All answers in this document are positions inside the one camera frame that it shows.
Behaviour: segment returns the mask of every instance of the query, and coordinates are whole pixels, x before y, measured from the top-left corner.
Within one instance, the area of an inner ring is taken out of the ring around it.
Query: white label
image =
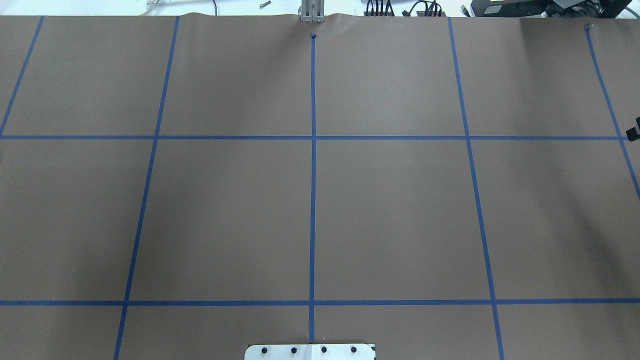
[[[497,13],[500,11],[500,9],[502,8],[502,5],[493,5],[493,6],[487,6],[486,9],[484,9],[484,14],[489,14],[489,13]]]

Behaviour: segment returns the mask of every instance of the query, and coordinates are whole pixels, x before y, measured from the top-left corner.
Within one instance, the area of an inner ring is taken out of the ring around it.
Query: metal clamp
[[[300,19],[302,22],[324,22],[324,0],[302,0]]]

